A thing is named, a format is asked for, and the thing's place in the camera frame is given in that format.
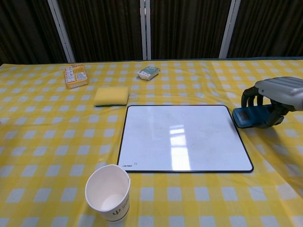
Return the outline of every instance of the table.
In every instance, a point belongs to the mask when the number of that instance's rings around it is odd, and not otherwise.
[[[116,163],[126,107],[93,106],[98,87],[128,86],[128,105],[240,106],[244,89],[303,78],[303,60],[85,63],[89,85],[67,90],[68,64],[0,67],[0,226],[303,226],[303,115],[239,130],[250,174],[130,174],[130,211],[108,224],[84,187]],[[161,72],[136,77],[147,65]]]

